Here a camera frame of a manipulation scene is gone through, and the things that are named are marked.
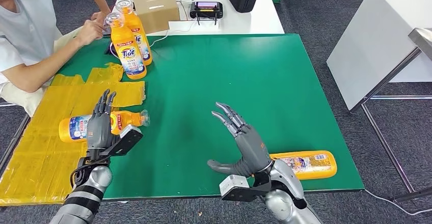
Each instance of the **robotic arm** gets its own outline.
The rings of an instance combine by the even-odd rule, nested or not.
[[[90,224],[99,209],[106,188],[111,184],[110,158],[126,155],[143,137],[131,125],[120,136],[111,133],[111,107],[116,92],[106,90],[96,104],[87,124],[87,155],[71,174],[72,193],[50,224]]]
[[[321,224],[304,198],[300,180],[282,160],[272,160],[257,131],[230,106],[216,103],[224,115],[212,111],[228,128],[241,152],[235,164],[220,164],[209,160],[208,166],[229,176],[219,185],[223,200],[250,202],[264,197],[267,208],[280,222],[286,224]],[[246,177],[254,176],[253,187]]]
[[[96,104],[87,124],[87,155],[71,174],[72,193],[50,224],[91,224],[106,188],[111,184],[110,158],[126,155],[142,138],[141,131],[128,125],[120,134],[111,134],[111,107],[116,95],[106,90]],[[307,204],[303,187],[292,169],[281,160],[272,160],[257,131],[230,106],[216,103],[224,114],[212,111],[228,128],[242,154],[235,164],[207,164],[216,172],[229,175],[220,185],[223,200],[250,202],[264,197],[267,208],[286,224],[321,224]],[[253,176],[253,187],[246,177]]]

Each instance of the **human hand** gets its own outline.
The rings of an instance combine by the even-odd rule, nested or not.
[[[103,22],[105,21],[105,18],[108,14],[109,13],[100,11],[100,12],[94,13],[92,15],[92,17],[90,18],[90,20],[94,20],[94,21],[98,22],[99,24],[103,25]]]
[[[94,40],[101,39],[102,25],[96,21],[86,20],[84,22],[83,28],[79,31],[78,35],[75,37],[82,46],[89,45]]]

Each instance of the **green mat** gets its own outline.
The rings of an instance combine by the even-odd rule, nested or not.
[[[150,43],[159,37],[150,37]],[[59,73],[80,74],[119,63],[104,55],[109,39],[84,47]],[[270,153],[328,150],[335,176],[302,181],[305,190],[363,189],[363,183],[298,35],[169,36],[152,47],[148,67],[149,127],[124,157],[112,159],[107,199],[219,195],[226,177],[208,159],[234,163],[234,139],[211,115],[229,104],[260,133]],[[130,81],[126,75],[123,81]]]

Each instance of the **robot finger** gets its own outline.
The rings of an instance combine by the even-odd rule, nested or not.
[[[226,120],[221,113],[212,111],[211,114],[217,117],[219,120],[221,120],[222,123],[224,123],[224,125],[228,128],[228,131],[231,133],[233,137],[237,136],[238,129],[231,121]]]
[[[116,94],[117,94],[116,92],[113,92],[108,97],[108,101],[106,102],[106,107],[105,107],[105,114],[109,115],[111,113],[111,107],[113,106],[113,100]]]
[[[110,93],[110,90],[109,90],[109,89],[106,89],[105,92],[103,92],[102,97],[100,97],[100,98],[101,98],[101,102],[100,102],[100,104],[99,104],[99,108],[98,108],[98,111],[97,111],[97,113],[98,113],[99,115],[100,115],[100,114],[103,114],[104,111],[105,111],[106,97],[107,97],[108,93]]]
[[[216,106],[224,111],[225,115],[234,123],[237,128],[241,128],[246,124],[246,121],[229,105],[216,102]]]
[[[235,169],[232,164],[221,164],[214,159],[209,159],[207,165],[215,172],[223,173],[226,175],[232,174]]]
[[[97,112],[99,110],[100,103],[102,102],[102,97],[103,97],[103,95],[100,96],[99,100],[97,101],[96,106],[95,106],[95,108],[93,110],[93,115],[97,114]]]

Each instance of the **gray carpet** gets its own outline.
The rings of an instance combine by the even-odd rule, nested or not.
[[[79,27],[97,8],[91,0],[53,0],[61,31]],[[326,66],[331,50],[362,0],[282,0],[276,5],[287,33],[299,33],[367,189],[386,198],[405,193],[362,111],[350,114]],[[426,83],[391,84],[382,94],[432,94]],[[368,106],[416,189],[432,185],[432,101],[370,101]],[[0,108],[4,152],[23,110]],[[307,199],[324,223],[432,223],[432,213],[408,216],[366,192],[314,193]],[[432,208],[431,198],[407,202],[409,210]],[[0,223],[47,223],[59,206],[8,207]],[[219,199],[104,202],[95,223],[276,223],[262,203]]]

